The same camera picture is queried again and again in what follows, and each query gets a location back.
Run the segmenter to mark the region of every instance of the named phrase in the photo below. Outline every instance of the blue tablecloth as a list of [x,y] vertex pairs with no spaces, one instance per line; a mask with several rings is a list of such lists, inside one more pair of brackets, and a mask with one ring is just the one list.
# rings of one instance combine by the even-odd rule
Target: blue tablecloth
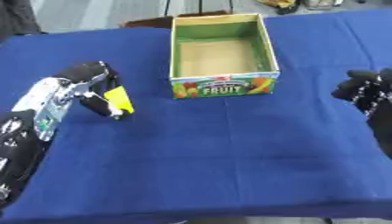
[[366,117],[330,95],[349,69],[392,66],[391,20],[392,10],[267,18],[282,69],[275,93],[187,100],[172,99],[169,30],[10,39],[2,111],[40,78],[105,60],[136,113],[118,122],[76,103],[3,221],[392,217],[392,161]]

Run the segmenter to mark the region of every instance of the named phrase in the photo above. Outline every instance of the floor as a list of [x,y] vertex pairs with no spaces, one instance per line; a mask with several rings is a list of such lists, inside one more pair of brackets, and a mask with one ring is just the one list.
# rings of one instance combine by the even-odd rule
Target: floor
[[[155,18],[165,14],[166,0],[31,0],[38,21],[46,32],[73,32],[116,28],[124,21]],[[256,0],[233,0],[235,12],[256,12],[265,17],[277,16],[275,10]],[[345,0],[342,6],[329,11],[307,10],[301,7],[297,14],[329,13],[391,7],[389,0],[368,0],[358,4]],[[229,9],[228,0],[204,1],[204,11]],[[171,0],[169,14],[178,15],[198,11],[196,0]],[[340,224],[392,224],[392,220],[336,219]],[[230,217],[194,220],[189,224],[324,224],[318,218]]]

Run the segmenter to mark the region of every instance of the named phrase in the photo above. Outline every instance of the fruit box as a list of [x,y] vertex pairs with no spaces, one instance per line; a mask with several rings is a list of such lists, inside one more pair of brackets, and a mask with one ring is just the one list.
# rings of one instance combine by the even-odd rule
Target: fruit box
[[272,93],[280,72],[261,15],[177,17],[171,32],[175,98]]

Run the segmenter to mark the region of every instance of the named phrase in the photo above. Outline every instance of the box label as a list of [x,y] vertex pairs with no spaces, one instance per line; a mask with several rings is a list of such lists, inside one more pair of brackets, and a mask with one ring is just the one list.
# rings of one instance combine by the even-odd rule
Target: box label
[[245,76],[243,78],[233,78],[232,76],[223,76],[186,81],[176,80],[172,83],[172,86],[176,98],[195,98],[270,93],[275,81],[275,77]]

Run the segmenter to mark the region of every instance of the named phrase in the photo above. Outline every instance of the robotic arm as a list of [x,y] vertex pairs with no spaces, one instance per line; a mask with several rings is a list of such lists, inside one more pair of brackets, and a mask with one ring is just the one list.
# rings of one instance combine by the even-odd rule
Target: robotic arm
[[[119,92],[122,101],[116,99]],[[0,119],[0,206],[22,192],[75,98],[101,116],[120,119],[133,112],[117,73],[103,61],[40,80]]]
[[350,80],[341,82],[332,95],[351,102],[367,116],[374,137],[392,158],[392,69],[379,73],[352,70],[347,74]]

